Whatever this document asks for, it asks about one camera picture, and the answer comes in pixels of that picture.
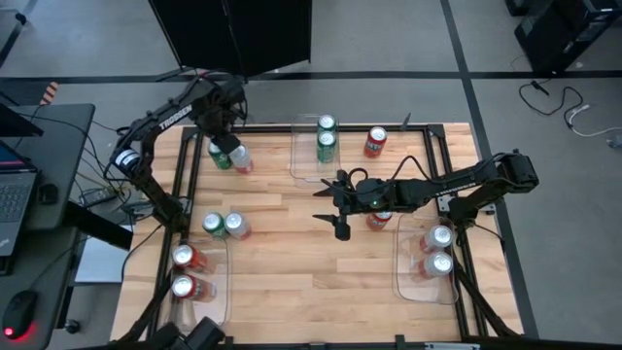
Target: wooden tabletop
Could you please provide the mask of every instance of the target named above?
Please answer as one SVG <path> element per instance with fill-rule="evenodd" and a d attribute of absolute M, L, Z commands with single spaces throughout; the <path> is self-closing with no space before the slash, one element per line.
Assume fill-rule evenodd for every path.
<path fill-rule="evenodd" d="M 478 161 L 467 123 L 447 123 L 447 142 L 455 169 Z M 171 190 L 182 128 L 174 127 L 156 143 L 155 178 Z M 363 167 L 370 177 L 393 175 L 399 162 L 415 156 L 428 169 L 421 132 L 389 133 L 378 159 L 363 156 L 366 134 L 341 133 L 341 167 Z M 255 170 L 240 175 L 221 171 L 203 148 L 191 220 L 191 238 L 203 239 L 201 221 L 208 211 L 225 215 L 241 211 L 253 227 L 245 241 L 229 239 L 231 259 L 229 317 L 224 324 L 236 343 L 391 342 L 459 340 L 453 305 L 412 302 L 396 296 L 393 287 L 395 215 L 382 231 L 367 228 L 363 216 L 352 216 L 352 239 L 334 238 L 332 226 L 312 214 L 334 214 L 330 198 L 313 197 L 313 189 L 294 183 L 289 170 L 292 136 L 286 133 L 243 134 Z M 437 163 L 442 164 L 434 143 Z M 190 176 L 192 145 L 187 155 L 184 186 Z M 420 178 L 407 162 L 399 178 Z M 416 214 L 435 215 L 435 204 Z M 494 217 L 480 215 L 477 223 L 496 230 Z M 137 228 L 135 246 L 155 227 L 146 220 Z M 111 338 L 129 330 L 152 297 L 163 229 L 137 250 L 127 263 L 125 281 Z M 479 288 L 503 320 L 515 331 L 521 324 L 498 239 L 479 228 L 468 231 Z M 465 293 L 470 328 L 475 329 L 470 299 Z"/>

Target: clear plastic tray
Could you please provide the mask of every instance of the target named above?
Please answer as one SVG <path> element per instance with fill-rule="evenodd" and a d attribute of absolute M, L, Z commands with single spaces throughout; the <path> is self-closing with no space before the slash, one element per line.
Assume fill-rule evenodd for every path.
<path fill-rule="evenodd" d="M 324 189 L 320 180 L 332 181 L 341 169 L 339 154 L 339 120 L 335 130 L 336 145 L 334 159 L 330 162 L 318 160 L 318 120 L 322 115 L 298 115 L 292 118 L 292 160 L 290 173 L 299 188 Z"/>
<path fill-rule="evenodd" d="M 207 269 L 213 272 L 185 270 L 184 273 L 215 285 L 216 297 L 210 301 L 189 300 L 173 297 L 169 293 L 170 307 L 165 312 L 166 316 L 161 318 L 161 326 L 173 321 L 184 334 L 190 333 L 203 317 L 209 317 L 222 326 L 229 319 L 231 300 L 230 254 L 226 241 L 214 239 L 206 233 L 205 237 L 191 236 L 189 244 L 207 256 Z M 173 242 L 171 252 L 178 246 L 179 240 Z"/>
<path fill-rule="evenodd" d="M 419 242 L 436 225 L 454 229 L 453 224 L 444 218 L 417 214 L 404 214 L 399 218 L 394 242 L 394 292 L 399 297 L 439 304 L 453 304 L 458 300 L 453 269 L 446 276 L 432 279 L 420 278 L 416 272 L 417 263 L 428 256 L 421 250 Z M 453 259 L 453 250 L 446 251 Z"/>

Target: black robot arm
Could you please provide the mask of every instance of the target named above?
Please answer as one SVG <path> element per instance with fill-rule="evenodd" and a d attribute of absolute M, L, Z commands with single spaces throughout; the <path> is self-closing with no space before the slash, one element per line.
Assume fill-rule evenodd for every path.
<path fill-rule="evenodd" d="M 411 157 L 402 161 L 399 169 L 409 158 Z M 351 177 L 356 172 L 364 173 L 365 179 L 354 187 Z M 332 196 L 332 203 L 339 209 L 339 216 L 314 215 L 314 217 L 332 223 L 338 239 L 349 240 L 350 227 L 347 225 L 349 215 L 378 212 L 412 213 L 434 198 L 481 186 L 469 196 L 455 197 L 449 201 L 449 219 L 456 226 L 470 227 L 480 208 L 494 203 L 506 193 L 528 193 L 538 184 L 531 160 L 518 151 L 512 154 L 496 154 L 471 167 L 433 179 L 397 180 L 397 174 L 398 171 L 391 179 L 383 181 L 367 178 L 367 172 L 361 168 L 350 173 L 339 170 L 336 181 L 330 183 L 323 180 L 328 189 L 314 194 Z"/>
<path fill-rule="evenodd" d="M 134 121 L 119 139 L 110 158 L 113 164 L 154 206 L 154 218 L 173 232 L 185 230 L 189 223 L 184 206 L 178 198 L 166 193 L 153 177 L 155 143 L 157 137 L 180 120 L 188 118 L 201 134 L 212 138 L 226 154 L 240 145 L 229 131 L 235 121 L 246 120 L 241 108 L 246 101 L 242 83 L 234 78 L 222 85 L 197 77 L 177 97 L 147 116 Z M 138 151 L 132 148 L 138 143 Z"/>

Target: computer mouse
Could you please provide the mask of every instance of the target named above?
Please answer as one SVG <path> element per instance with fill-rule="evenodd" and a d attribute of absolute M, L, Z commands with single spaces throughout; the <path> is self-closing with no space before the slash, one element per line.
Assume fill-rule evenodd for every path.
<path fill-rule="evenodd" d="M 28 331 L 36 304 L 35 291 L 21 291 L 11 298 L 2 317 L 2 332 L 8 339 L 17 339 Z"/>

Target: sprite can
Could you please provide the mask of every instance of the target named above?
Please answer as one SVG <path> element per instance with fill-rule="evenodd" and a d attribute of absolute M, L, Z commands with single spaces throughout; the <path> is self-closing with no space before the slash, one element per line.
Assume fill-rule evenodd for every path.
<path fill-rule="evenodd" d="M 318 119 L 318 133 L 334 132 L 337 129 L 337 120 L 330 115 L 323 115 Z"/>
<path fill-rule="evenodd" d="M 318 160 L 320 162 L 331 162 L 334 159 L 337 138 L 330 131 L 323 131 L 318 136 Z"/>
<path fill-rule="evenodd" d="M 221 170 L 226 170 L 231 167 L 231 159 L 218 146 L 213 142 L 210 142 L 210 146 L 207 148 L 207 153 L 210 154 L 212 160 L 216 163 L 216 167 Z"/>
<path fill-rule="evenodd" d="M 207 213 L 203 219 L 203 228 L 214 238 L 225 239 L 228 233 L 225 230 L 225 220 L 216 212 Z"/>

